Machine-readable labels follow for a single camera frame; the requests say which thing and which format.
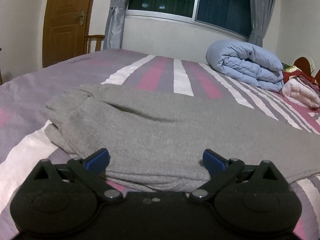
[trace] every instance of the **bed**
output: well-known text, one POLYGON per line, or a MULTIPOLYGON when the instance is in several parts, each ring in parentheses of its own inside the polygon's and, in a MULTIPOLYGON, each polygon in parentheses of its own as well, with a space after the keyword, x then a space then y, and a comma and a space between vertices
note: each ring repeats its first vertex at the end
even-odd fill
MULTIPOLYGON (((113 83, 140 90, 233 100, 283 125, 320 134, 319 110, 309 110, 279 94, 235 81, 206 64, 122 49, 82 55, 0 87, 0 240, 9 240, 17 233, 10 216, 10 200, 35 164, 44 158, 52 163, 65 163, 70 158, 44 134, 50 124, 43 114, 45 102, 84 83, 113 83)), ((131 190, 125 183, 107 183, 124 193, 131 190)), ((316 240, 320 232, 320 176, 313 174, 295 181, 292 188, 303 205, 295 233, 302 239, 316 240)))

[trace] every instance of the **white blanket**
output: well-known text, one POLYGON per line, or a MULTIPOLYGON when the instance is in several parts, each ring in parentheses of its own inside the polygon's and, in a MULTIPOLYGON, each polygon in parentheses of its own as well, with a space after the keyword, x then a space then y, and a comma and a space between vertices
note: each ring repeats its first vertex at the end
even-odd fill
POLYGON ((320 107, 320 98, 317 93, 308 86, 299 83, 295 78, 284 84, 280 94, 300 106, 308 108, 320 107))

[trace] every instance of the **door panel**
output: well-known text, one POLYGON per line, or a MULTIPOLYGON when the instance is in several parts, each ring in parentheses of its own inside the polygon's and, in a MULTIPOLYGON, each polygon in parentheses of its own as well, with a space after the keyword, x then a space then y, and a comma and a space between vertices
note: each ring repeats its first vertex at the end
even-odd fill
POLYGON ((47 0, 43 67, 82 55, 93 0, 47 0))

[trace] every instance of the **white stripe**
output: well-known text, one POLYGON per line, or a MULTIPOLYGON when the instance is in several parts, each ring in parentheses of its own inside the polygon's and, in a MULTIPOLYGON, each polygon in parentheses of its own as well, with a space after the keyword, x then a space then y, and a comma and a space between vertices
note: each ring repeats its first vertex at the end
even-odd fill
POLYGON ((297 183, 306 193, 313 210, 317 217, 318 229, 320 231, 320 194, 317 188, 312 184, 312 182, 308 179, 298 180, 297 183))
POLYGON ((231 86, 227 81, 225 81, 218 73, 216 73, 206 64, 199 63, 199 65, 203 67, 207 72, 209 72, 212 76, 214 76, 216 80, 218 80, 221 83, 221 85, 228 89, 239 104, 254 109, 253 106, 250 105, 248 101, 243 96, 241 96, 241 94, 236 89, 234 89, 233 86, 231 86))
POLYGON ((273 99, 274 101, 276 101, 278 104, 280 104, 285 110, 287 110, 298 122, 299 124, 306 129, 308 132, 311 132, 300 120, 300 118, 298 116, 296 116, 296 114, 294 112, 292 112, 284 103, 285 101, 283 101, 283 103, 278 99, 278 97, 276 97, 272 92, 270 91, 264 91, 262 89, 260 89, 260 91, 264 94, 266 94, 267 96, 269 96, 271 99, 273 99))
POLYGON ((173 92, 193 97, 190 80, 180 59, 173 60, 173 92))
POLYGON ((259 96, 265 98, 270 103, 270 105, 288 121, 289 124, 291 124, 293 127, 297 128, 297 129, 302 130, 302 128, 299 125, 297 125, 296 122, 282 108, 280 108, 274 101, 272 101, 267 95, 260 93, 258 90, 256 90, 255 88, 253 88, 250 85, 247 85, 245 83, 243 83, 243 84, 245 86, 247 86, 248 88, 250 88, 251 90, 258 93, 259 96))
POLYGON ((154 55, 148 55, 134 63, 132 63, 129 66, 125 66, 122 69, 119 69, 116 73, 110 75, 108 79, 106 79, 105 82, 102 82, 101 84, 116 84, 116 85, 122 85, 123 82, 139 67, 141 67, 143 64, 149 62, 152 60, 155 56, 154 55))
POLYGON ((281 97, 276 97, 276 96, 273 95, 271 92, 269 92, 269 91, 267 91, 267 92, 268 92, 273 98, 275 98, 275 100, 280 100, 280 101, 283 102, 286 106, 288 106, 291 111, 293 111, 298 117, 300 117, 301 120, 302 120, 311 130, 313 130, 313 132, 315 132, 316 134, 319 134, 319 135, 320 135, 320 133, 319 133, 311 124, 309 124, 309 123, 307 122, 307 120, 304 119, 304 118, 302 117, 302 115, 299 114, 299 112, 296 111, 290 104, 288 104, 286 101, 284 101, 281 97))
POLYGON ((26 135, 0 164, 0 213, 38 161, 48 158, 58 148, 44 133, 50 123, 48 120, 44 127, 26 135))
POLYGON ((269 108, 266 107, 264 102, 258 98, 255 94, 253 94, 250 90, 242 86, 237 80, 234 80, 230 77, 227 77, 233 84, 235 84, 238 88, 240 88, 243 92, 245 92, 252 100, 253 102, 259 107, 267 116, 272 117, 273 119, 278 119, 274 116, 274 114, 270 111, 269 108))

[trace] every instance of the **door handle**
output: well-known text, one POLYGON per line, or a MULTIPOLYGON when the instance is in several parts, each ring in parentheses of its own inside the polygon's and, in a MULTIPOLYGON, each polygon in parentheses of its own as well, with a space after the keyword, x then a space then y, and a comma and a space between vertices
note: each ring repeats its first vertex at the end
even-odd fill
POLYGON ((83 25, 83 23, 84 23, 84 16, 85 16, 85 11, 83 11, 83 12, 80 14, 80 16, 79 16, 79 18, 80 18, 80 25, 83 25))

